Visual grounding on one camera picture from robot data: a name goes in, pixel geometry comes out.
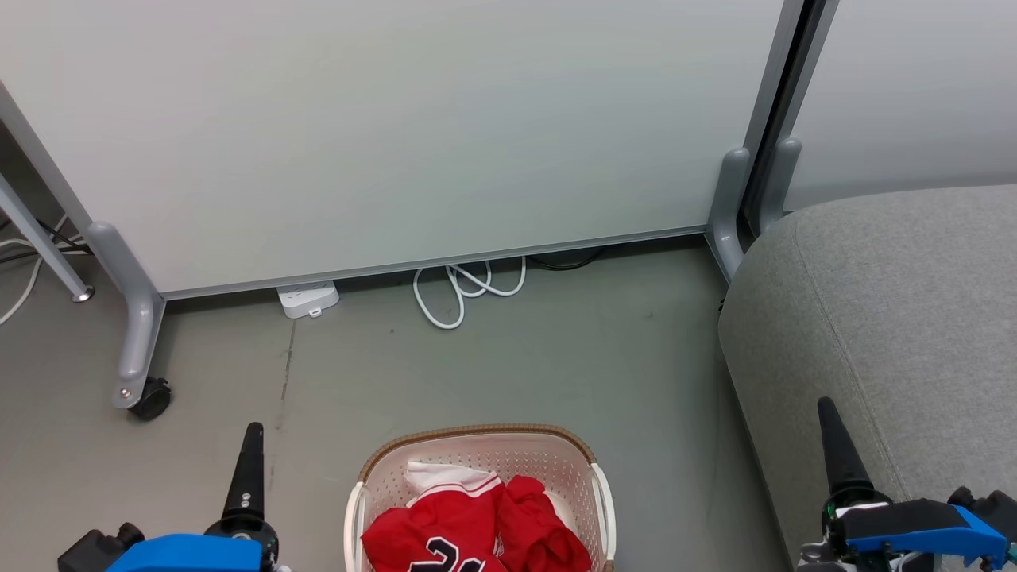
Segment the grey partition foot with caster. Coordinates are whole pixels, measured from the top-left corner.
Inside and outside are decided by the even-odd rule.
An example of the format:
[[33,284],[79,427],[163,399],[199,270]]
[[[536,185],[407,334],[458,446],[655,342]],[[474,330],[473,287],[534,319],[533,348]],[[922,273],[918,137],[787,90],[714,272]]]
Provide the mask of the grey partition foot with caster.
[[149,377],[149,361],[166,311],[166,300],[114,226],[95,221],[84,235],[126,304],[126,330],[113,403],[128,412],[141,398],[143,384]]

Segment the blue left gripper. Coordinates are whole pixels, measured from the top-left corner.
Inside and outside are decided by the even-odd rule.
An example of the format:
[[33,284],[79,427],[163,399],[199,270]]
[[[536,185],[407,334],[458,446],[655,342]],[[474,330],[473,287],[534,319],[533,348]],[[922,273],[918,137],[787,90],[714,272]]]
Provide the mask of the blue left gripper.
[[265,522],[264,424],[248,423],[222,519],[203,535],[134,544],[106,572],[273,572],[280,542]]

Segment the narrow white partition panel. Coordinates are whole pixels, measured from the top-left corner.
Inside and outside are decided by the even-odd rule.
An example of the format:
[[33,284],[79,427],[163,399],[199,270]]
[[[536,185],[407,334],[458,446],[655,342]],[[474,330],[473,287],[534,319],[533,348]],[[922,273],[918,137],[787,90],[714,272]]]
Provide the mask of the narrow white partition panel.
[[893,191],[1017,191],[1017,0],[839,0],[791,136],[785,211]]

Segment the large white partition panel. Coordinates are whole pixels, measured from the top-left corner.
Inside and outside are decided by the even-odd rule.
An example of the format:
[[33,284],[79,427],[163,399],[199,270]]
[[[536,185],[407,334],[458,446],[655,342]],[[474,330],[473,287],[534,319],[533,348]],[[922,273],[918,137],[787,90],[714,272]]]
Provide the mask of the large white partition panel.
[[189,296],[701,228],[782,7],[0,0],[0,84]]

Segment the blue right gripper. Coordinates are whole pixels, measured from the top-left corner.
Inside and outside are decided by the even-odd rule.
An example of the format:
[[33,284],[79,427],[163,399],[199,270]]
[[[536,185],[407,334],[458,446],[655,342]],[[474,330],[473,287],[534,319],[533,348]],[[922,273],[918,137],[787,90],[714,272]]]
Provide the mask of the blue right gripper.
[[800,547],[799,572],[934,572],[956,557],[980,572],[1000,572],[1003,537],[966,510],[925,497],[893,502],[874,489],[834,401],[817,401],[829,497],[823,539]]

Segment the white power strip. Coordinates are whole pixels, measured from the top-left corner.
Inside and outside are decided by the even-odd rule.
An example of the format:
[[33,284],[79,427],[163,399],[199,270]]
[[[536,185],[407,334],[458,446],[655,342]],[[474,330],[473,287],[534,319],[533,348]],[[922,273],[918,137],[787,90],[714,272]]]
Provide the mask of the white power strip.
[[288,319],[321,316],[340,301],[334,281],[317,281],[276,288],[277,297]]

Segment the grey fabric sofa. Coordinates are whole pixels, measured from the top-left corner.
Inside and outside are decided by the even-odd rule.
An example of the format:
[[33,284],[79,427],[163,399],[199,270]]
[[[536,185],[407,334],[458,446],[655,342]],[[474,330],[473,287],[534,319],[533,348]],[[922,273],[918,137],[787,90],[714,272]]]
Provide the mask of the grey fabric sofa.
[[792,562],[822,536],[824,396],[893,500],[1017,500],[1017,185],[781,218],[742,258],[719,341]]

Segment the red hooded sweatshirt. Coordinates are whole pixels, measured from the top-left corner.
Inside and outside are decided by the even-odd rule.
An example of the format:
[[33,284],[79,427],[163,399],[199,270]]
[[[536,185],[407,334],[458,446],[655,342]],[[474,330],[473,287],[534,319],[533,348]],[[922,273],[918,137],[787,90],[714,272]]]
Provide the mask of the red hooded sweatshirt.
[[590,572],[590,553],[556,514],[538,479],[516,475],[497,504],[499,561],[506,572]]

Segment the black caster wheel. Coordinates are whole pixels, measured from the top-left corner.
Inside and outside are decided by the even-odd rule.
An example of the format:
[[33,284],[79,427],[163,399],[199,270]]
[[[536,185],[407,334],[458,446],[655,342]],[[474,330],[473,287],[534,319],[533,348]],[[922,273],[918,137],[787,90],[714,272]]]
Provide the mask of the black caster wheel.
[[148,377],[143,384],[141,398],[128,412],[142,423],[149,423],[166,412],[172,400],[172,388],[168,381]]

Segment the beige plastic laundry basket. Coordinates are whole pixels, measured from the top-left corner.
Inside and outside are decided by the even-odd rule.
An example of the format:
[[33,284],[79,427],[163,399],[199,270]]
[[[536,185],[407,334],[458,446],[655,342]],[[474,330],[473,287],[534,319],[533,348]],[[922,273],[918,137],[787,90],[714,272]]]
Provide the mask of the beige plastic laundry basket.
[[613,493],[594,452],[574,432],[547,424],[487,424],[416,432],[377,449],[359,472],[342,526],[345,572],[373,572],[360,536],[383,511],[413,499],[404,481],[410,462],[522,474],[545,485],[563,520],[587,547],[591,572],[615,572]]

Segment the grey metal table leg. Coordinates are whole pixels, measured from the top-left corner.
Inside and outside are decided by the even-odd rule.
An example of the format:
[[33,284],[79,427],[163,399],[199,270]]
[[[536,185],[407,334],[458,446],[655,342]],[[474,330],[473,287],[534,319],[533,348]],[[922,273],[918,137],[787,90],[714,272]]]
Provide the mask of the grey metal table leg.
[[29,245],[37,251],[41,261],[48,265],[66,289],[70,291],[73,303],[83,303],[83,301],[89,300],[94,289],[81,280],[66,261],[64,254],[60,252],[56,243],[48,237],[50,235],[56,236],[56,231],[44,230],[44,227],[33,217],[28,207],[16,195],[3,175],[0,175],[0,210],[3,210],[10,217],[14,227],[18,228],[23,238],[28,240]]

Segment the red basketball jersey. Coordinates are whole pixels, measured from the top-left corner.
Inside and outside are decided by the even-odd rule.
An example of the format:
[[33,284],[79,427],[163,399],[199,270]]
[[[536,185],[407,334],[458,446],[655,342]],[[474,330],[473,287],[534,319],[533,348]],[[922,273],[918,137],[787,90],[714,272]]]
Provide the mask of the red basketball jersey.
[[373,572],[508,572],[497,527],[505,483],[495,472],[409,462],[404,482],[409,502],[361,535]]

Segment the white garment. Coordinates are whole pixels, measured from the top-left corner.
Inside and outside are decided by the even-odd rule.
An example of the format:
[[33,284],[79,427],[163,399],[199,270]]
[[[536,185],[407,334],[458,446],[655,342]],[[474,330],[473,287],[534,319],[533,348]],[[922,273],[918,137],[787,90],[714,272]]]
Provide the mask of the white garment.
[[553,510],[555,510],[555,515],[562,521],[562,524],[566,526],[572,532],[577,532],[577,524],[575,524],[575,517],[573,511],[570,509],[570,504],[560,495],[556,495],[552,491],[544,491],[544,495],[548,497],[548,500],[552,504]]

